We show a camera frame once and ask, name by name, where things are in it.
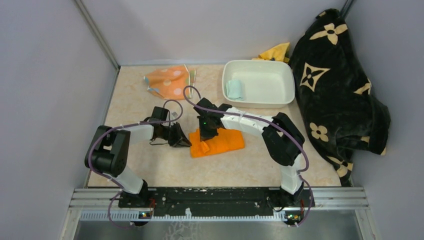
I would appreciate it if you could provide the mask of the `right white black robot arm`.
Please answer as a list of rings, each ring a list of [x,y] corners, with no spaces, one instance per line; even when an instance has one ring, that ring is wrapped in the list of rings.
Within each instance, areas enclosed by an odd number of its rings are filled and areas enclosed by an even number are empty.
[[[301,200],[304,183],[299,173],[305,138],[285,113],[255,115],[226,103],[216,106],[206,98],[193,108],[198,114],[202,141],[217,137],[219,129],[237,130],[262,138],[268,154],[280,167],[279,188],[283,203],[295,206]]]

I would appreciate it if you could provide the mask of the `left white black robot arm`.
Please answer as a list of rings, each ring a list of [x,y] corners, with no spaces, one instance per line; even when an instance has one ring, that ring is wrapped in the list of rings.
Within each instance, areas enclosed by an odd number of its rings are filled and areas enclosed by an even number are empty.
[[[153,201],[148,183],[130,169],[127,159],[131,145],[156,139],[165,140],[172,148],[189,148],[192,145],[177,117],[159,106],[154,107],[151,116],[140,123],[120,127],[100,125],[97,128],[84,164],[122,189],[119,207],[147,207]]]

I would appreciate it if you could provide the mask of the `plain bright orange towel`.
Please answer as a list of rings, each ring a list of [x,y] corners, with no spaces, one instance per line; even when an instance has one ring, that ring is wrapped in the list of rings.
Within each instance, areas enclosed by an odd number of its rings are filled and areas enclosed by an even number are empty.
[[[201,158],[236,151],[245,147],[242,132],[234,129],[217,130],[218,135],[209,140],[200,140],[200,129],[188,134],[191,142],[190,155],[192,158]]]

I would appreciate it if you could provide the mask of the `light mint green towel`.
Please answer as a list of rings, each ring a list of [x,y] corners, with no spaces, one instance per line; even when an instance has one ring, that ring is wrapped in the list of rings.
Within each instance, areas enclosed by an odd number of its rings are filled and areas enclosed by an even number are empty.
[[[232,101],[243,101],[243,83],[239,79],[232,79],[226,83],[226,96]]]

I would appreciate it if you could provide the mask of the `orange polka dot towel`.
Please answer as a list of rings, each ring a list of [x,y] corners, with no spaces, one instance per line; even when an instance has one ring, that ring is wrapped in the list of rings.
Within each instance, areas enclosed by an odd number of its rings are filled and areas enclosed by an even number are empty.
[[[183,90],[194,86],[197,71],[185,64],[156,69],[143,76],[147,92],[164,100],[184,100]]]

